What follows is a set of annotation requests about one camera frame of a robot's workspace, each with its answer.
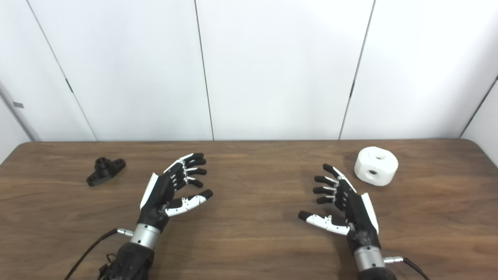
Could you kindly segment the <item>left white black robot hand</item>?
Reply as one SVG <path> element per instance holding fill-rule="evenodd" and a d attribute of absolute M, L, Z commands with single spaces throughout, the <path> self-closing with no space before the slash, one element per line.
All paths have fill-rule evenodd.
<path fill-rule="evenodd" d="M 203 153 L 187 154 L 174 161 L 162 174 L 151 175 L 139 206 L 140 214 L 131 243 L 153 250 L 171 217 L 186 213 L 213 196 L 213 191 L 206 189 L 196 195 L 174 197 L 187 185 L 204 186 L 193 175 L 206 175 L 207 171 L 200 167 L 206 162 Z"/>

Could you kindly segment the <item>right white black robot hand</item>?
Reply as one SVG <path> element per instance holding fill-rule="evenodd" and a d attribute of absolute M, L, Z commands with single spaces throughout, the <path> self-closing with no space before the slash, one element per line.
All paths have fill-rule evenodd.
<path fill-rule="evenodd" d="M 323 169 L 331 177 L 314 177 L 323 186 L 313 188 L 314 194 L 322 197 L 317 204 L 333 204 L 342 216 L 319 215 L 300 211 L 298 218 L 326 231 L 346 237 L 350 252 L 356 261 L 359 273 L 384 272 L 387 270 L 381 253 L 379 225 L 368 193 L 357 193 L 354 186 L 336 167 L 327 163 Z"/>

